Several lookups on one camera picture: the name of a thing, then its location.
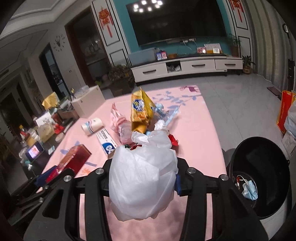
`white tv cabinet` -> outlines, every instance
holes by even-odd
[[[167,65],[178,64],[178,62],[180,62],[181,71],[167,71]],[[227,74],[229,69],[242,70],[242,59],[233,56],[198,56],[167,59],[131,68],[136,83],[185,74],[211,72]]]

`red hanging ornament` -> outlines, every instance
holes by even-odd
[[[107,25],[108,32],[110,34],[110,37],[112,38],[112,33],[111,33],[111,30],[110,30],[108,24],[111,23],[112,25],[114,25],[114,22],[113,22],[111,14],[107,10],[107,8],[104,9],[101,6],[101,11],[99,12],[99,19],[100,19],[102,29],[104,29],[104,26]]]
[[[242,11],[242,13],[244,13],[244,9],[242,8],[242,3],[240,2],[240,0],[229,0],[230,5],[232,7],[233,10],[235,10],[235,8],[237,9],[238,13],[239,13],[239,18],[242,22],[242,16],[240,14],[240,11]]]

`tv stand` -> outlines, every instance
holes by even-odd
[[[177,68],[179,71],[171,72],[170,66],[174,66],[175,69],[180,66]],[[242,70],[242,59],[225,54],[193,54],[131,68],[136,83],[186,74],[221,72],[227,75],[229,69],[237,70],[239,74]]]

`teal wall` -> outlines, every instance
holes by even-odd
[[[189,46],[192,50],[187,48],[184,44],[180,43],[173,43],[173,44],[167,44],[166,42],[160,42],[160,43],[155,43],[155,44],[150,44],[150,45],[145,45],[145,46],[139,46],[135,32],[133,30],[133,26],[131,24],[131,20],[128,15],[128,10],[126,8],[126,4],[134,3],[137,2],[136,0],[113,0],[116,11],[118,13],[118,16],[120,18],[120,22],[124,31],[124,34],[127,38],[128,45],[130,47],[131,52],[136,52],[142,49],[147,49],[151,47],[158,47],[162,50],[165,50],[167,54],[170,53],[177,53],[178,54],[188,54],[188,53],[196,53],[196,46],[195,43],[188,43],[187,46]],[[227,17],[227,12],[225,10],[224,4],[222,0],[217,0],[217,3],[219,5],[223,22],[225,25],[225,30],[227,35],[231,34],[231,28],[230,28],[230,23],[229,19]],[[198,47],[203,47],[204,44],[206,43],[220,43],[221,48],[223,53],[226,54],[231,54],[229,46],[226,44],[225,38],[222,37],[211,37],[211,38],[197,38],[196,39],[196,44]]]

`metal screw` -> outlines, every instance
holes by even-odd
[[[229,179],[229,177],[228,177],[227,175],[225,175],[225,174],[222,174],[222,175],[220,176],[220,178],[221,178],[223,181],[227,181],[227,180]]]
[[[72,179],[72,177],[69,176],[69,175],[64,176],[64,181],[65,181],[65,182],[69,182],[71,179]]]
[[[188,168],[187,171],[188,171],[188,173],[190,173],[190,174],[196,173],[196,169],[193,168],[193,167]]]
[[[104,169],[103,168],[98,168],[97,170],[96,170],[96,174],[103,174],[104,173]]]

